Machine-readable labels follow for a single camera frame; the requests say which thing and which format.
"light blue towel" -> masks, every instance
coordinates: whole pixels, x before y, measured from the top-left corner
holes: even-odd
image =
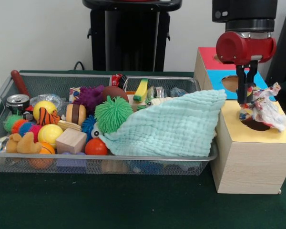
[[[133,113],[100,136],[114,155],[208,156],[224,90],[199,91]]]

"black cable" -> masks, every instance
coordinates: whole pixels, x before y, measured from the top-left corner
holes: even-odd
[[[76,68],[77,68],[77,66],[78,66],[79,64],[81,65],[82,70],[84,71],[84,70],[85,70],[85,67],[84,67],[84,65],[82,64],[82,62],[80,62],[80,61],[77,61],[77,62],[76,62],[76,64],[75,64],[73,70],[76,70]]]

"yellow ball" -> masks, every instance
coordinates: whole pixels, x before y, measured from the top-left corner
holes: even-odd
[[[47,142],[51,146],[53,146],[54,149],[56,149],[56,139],[62,133],[63,133],[63,130],[55,124],[45,125],[38,132],[38,141],[39,142]]]
[[[38,103],[36,103],[36,105],[34,106],[33,109],[33,116],[35,118],[36,121],[39,120],[39,108],[44,107],[46,108],[46,110],[52,114],[54,110],[56,110],[56,106],[54,105],[54,103],[51,103],[49,101],[40,101]]]

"green spiky ball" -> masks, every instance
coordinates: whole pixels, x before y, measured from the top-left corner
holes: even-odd
[[[6,130],[6,132],[11,133],[11,129],[13,127],[13,125],[15,124],[15,122],[17,122],[18,120],[23,119],[22,116],[20,115],[10,115],[7,117],[6,121],[3,122],[4,123],[4,129]]]
[[[114,101],[107,96],[107,101],[96,106],[94,117],[97,126],[103,133],[116,132],[127,118],[133,113],[130,104],[121,97],[116,97]]]

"wire mesh basket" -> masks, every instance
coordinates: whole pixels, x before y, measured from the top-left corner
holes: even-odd
[[[71,87],[109,85],[110,75],[21,73],[32,97],[55,93],[61,98],[69,97]],[[174,87],[196,91],[191,77],[179,76],[129,76],[128,91],[135,91],[142,78],[149,86],[162,86],[168,95]],[[7,97],[18,94],[16,85],[9,77],[0,89],[0,138],[7,135],[3,128],[10,111],[6,109]],[[151,175],[200,175],[209,161],[217,157],[217,146],[211,144],[208,157],[151,157],[151,156],[87,156],[8,154],[0,151],[0,172],[21,173],[85,173],[85,174],[151,174]]]

